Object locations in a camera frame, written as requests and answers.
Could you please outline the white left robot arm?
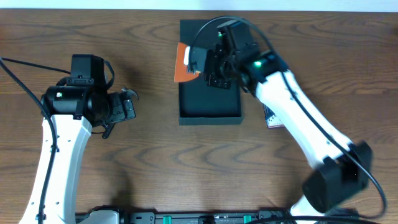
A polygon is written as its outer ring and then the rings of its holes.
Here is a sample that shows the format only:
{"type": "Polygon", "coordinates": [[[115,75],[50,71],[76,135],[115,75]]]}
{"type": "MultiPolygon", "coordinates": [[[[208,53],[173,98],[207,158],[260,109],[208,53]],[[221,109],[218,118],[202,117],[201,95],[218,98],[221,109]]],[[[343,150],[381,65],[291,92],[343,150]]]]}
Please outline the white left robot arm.
{"type": "Polygon", "coordinates": [[[132,97],[136,95],[128,88],[119,93],[96,86],[47,89],[41,101],[45,108],[42,150],[21,223],[76,222],[76,192],[92,129],[103,126],[103,138],[107,138],[116,123],[135,118],[132,97]]]}

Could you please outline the orange scraper wooden handle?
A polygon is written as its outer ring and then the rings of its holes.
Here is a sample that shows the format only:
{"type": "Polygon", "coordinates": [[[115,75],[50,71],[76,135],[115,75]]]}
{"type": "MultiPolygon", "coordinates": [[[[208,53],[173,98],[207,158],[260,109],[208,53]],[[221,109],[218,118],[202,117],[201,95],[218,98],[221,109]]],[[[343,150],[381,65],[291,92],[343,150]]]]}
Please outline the orange scraper wooden handle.
{"type": "Polygon", "coordinates": [[[194,80],[199,77],[200,72],[189,72],[188,69],[188,55],[190,46],[179,42],[177,45],[177,57],[175,61],[174,82],[184,83],[194,80]]]}

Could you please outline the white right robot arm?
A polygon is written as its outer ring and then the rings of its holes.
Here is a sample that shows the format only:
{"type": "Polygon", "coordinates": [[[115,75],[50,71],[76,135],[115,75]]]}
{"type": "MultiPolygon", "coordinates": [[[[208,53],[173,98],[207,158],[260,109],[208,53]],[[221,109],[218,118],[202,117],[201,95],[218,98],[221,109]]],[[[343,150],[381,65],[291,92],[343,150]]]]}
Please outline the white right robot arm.
{"type": "Polygon", "coordinates": [[[332,220],[331,211],[373,181],[373,152],[366,142],[355,144],[337,130],[308,99],[294,74],[274,52],[257,44],[218,44],[207,50],[184,49],[184,64],[194,74],[235,79],[282,121],[303,151],[313,172],[303,195],[289,210],[297,223],[332,220]]]}

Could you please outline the clear screwdriver set case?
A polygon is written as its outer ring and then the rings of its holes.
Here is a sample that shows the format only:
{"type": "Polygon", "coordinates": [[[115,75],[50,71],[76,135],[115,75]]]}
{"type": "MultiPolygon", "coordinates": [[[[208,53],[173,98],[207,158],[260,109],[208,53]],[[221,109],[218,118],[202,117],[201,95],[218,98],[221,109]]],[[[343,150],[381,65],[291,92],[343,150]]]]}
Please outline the clear screwdriver set case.
{"type": "Polygon", "coordinates": [[[266,125],[267,125],[268,129],[284,128],[283,122],[266,105],[264,105],[264,113],[265,113],[265,121],[266,121],[266,125]]]}

